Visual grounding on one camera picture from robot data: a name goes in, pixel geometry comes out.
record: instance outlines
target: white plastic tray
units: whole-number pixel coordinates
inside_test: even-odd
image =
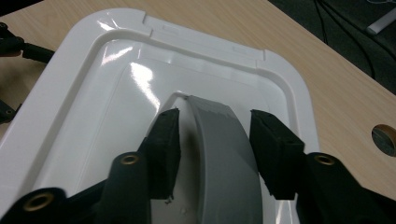
[[[0,147],[0,216],[44,187],[71,196],[107,177],[111,161],[137,150],[155,117],[180,109],[182,159],[175,200],[152,202],[153,223],[196,223],[199,158],[191,111],[180,95],[229,105],[247,134],[250,110],[279,117],[318,151],[308,90],[268,50],[241,46],[143,11],[117,8],[80,21],[37,81]],[[299,223],[294,202],[262,185],[264,223]]]

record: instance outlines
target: light wood surface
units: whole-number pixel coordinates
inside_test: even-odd
[[[47,0],[0,21],[27,42],[57,49],[75,23],[112,7],[141,9],[283,56],[310,91],[320,150],[339,158],[364,187],[396,200],[396,158],[379,151],[371,137],[377,124],[396,127],[396,97],[265,0]],[[22,58],[1,58],[0,99],[16,108],[44,67]],[[7,125],[0,128],[3,134]]]

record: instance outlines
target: gray object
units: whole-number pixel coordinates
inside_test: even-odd
[[[230,107],[190,96],[199,134],[199,223],[262,223],[262,193],[253,150]]]
[[[385,16],[381,17],[378,21],[375,21],[373,24],[367,27],[367,33],[369,33],[370,35],[377,35],[394,21],[396,21],[396,8],[394,8]]]

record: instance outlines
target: wooden desk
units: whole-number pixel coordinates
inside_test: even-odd
[[[396,159],[379,151],[371,137],[377,124],[396,127],[396,97],[267,1],[47,0],[0,21],[27,42],[57,49],[76,22],[111,7],[134,7],[152,17],[282,55],[308,86],[320,150],[339,158],[364,187],[396,200]],[[0,99],[17,107],[44,67],[21,58],[2,58]]]

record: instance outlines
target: dark floor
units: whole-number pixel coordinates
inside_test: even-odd
[[[41,2],[41,0],[0,0],[0,16],[7,15],[24,7],[29,7],[38,2]]]
[[[378,18],[385,15],[387,11],[396,7],[396,4],[371,5],[365,0],[319,0],[321,2],[330,2],[335,5],[335,10],[343,11],[345,17],[339,17],[338,14],[332,13],[326,5],[318,4],[315,0],[270,0],[276,7],[288,14],[292,19],[300,23],[305,29],[315,35],[317,38],[327,43],[331,48],[343,55],[347,60],[354,63],[360,70],[368,76],[375,79],[379,84],[387,88],[393,94],[396,94],[396,55],[389,53],[388,49],[396,49],[394,45],[396,22],[390,29],[375,38],[388,38],[388,48],[384,49],[376,41],[364,32],[365,22],[370,20],[366,17],[361,20],[355,20],[355,16],[362,17],[361,11],[354,8],[364,7],[366,13],[371,14],[371,19],[375,13]]]

